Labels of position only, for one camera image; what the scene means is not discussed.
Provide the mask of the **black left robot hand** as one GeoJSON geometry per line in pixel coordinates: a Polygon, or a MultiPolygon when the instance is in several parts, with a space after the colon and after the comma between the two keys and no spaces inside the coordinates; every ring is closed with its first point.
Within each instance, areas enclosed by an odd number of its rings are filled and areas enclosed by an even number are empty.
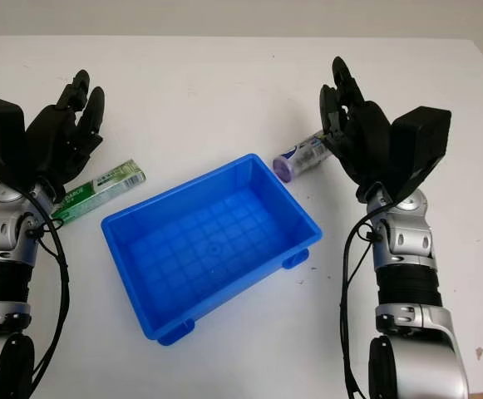
{"type": "Polygon", "coordinates": [[[56,204],[66,195],[65,184],[82,172],[102,142],[105,93],[99,86],[90,90],[89,84],[88,72],[80,70],[57,103],[43,108],[27,128],[35,179],[56,204]]]}

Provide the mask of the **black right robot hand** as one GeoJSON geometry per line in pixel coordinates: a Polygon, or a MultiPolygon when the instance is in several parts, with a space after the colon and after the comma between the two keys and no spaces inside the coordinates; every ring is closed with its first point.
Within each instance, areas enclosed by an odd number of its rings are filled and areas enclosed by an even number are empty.
{"type": "Polygon", "coordinates": [[[319,93],[322,141],[357,184],[356,197],[367,203],[388,172],[391,124],[381,107],[364,99],[341,57],[332,62],[334,87],[319,93]]]}

